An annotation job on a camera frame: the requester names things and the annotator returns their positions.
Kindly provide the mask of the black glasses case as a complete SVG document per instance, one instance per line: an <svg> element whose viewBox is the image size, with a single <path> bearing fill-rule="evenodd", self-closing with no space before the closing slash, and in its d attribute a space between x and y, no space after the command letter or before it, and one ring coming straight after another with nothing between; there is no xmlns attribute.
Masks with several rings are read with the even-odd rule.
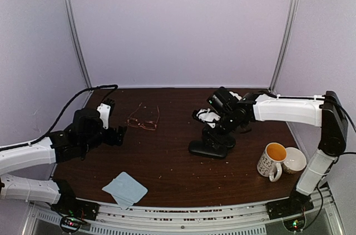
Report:
<svg viewBox="0 0 356 235"><path fill-rule="evenodd" d="M191 154L215 159L223 159L228 153L225 146L219 144L208 144L203 141L191 141L188 149Z"/></svg>

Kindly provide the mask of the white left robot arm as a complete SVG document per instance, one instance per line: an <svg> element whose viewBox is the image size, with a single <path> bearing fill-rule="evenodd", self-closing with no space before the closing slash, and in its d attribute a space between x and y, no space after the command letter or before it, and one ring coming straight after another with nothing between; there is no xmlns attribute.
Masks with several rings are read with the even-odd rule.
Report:
<svg viewBox="0 0 356 235"><path fill-rule="evenodd" d="M120 146L126 127L109 126L111 108L84 108L74 113L72 123L62 131L50 132L24 146L1 147L1 199L39 201L58 204L68 215L80 210L80 203L64 181L41 181L16 177L12 172L42 164L58 164L87 153L101 144Z"/></svg>

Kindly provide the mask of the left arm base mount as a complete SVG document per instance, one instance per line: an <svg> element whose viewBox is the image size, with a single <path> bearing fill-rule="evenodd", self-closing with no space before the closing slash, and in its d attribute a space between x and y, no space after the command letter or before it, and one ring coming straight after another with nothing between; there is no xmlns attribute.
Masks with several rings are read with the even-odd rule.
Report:
<svg viewBox="0 0 356 235"><path fill-rule="evenodd" d="M65 180L55 179L54 182L59 188L60 198L57 203L48 205L61 217L59 226L63 232L76 233L82 226L88 225L87 220L96 220L100 208L98 203L77 199Z"/></svg>

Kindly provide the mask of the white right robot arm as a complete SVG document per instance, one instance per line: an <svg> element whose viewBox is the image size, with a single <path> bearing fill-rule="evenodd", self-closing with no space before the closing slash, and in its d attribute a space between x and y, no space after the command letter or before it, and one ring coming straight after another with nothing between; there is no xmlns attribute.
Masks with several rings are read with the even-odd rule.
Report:
<svg viewBox="0 0 356 235"><path fill-rule="evenodd" d="M296 193L285 201L289 213L298 213L306 205L306 196L346 150L350 121L333 91L312 97L259 91L239 98L234 92L220 87L207 102L210 108L200 109L194 115L222 135L255 121L295 122L322 129L318 148L295 184Z"/></svg>

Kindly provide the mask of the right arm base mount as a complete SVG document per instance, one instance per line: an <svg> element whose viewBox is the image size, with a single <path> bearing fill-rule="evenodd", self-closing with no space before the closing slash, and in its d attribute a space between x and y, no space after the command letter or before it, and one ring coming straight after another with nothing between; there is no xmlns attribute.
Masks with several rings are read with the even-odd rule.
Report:
<svg viewBox="0 0 356 235"><path fill-rule="evenodd" d="M307 221L305 213L314 208L311 196L303 197L301 194L293 191L293 194L288 197L277 201L268 202L266 204L266 211L269 219L283 218L283 224L287 231L302 233L307 230L319 217L323 205L324 198L320 190L319 184L315 188L321 198L321 204L317 214L311 221Z"/></svg>

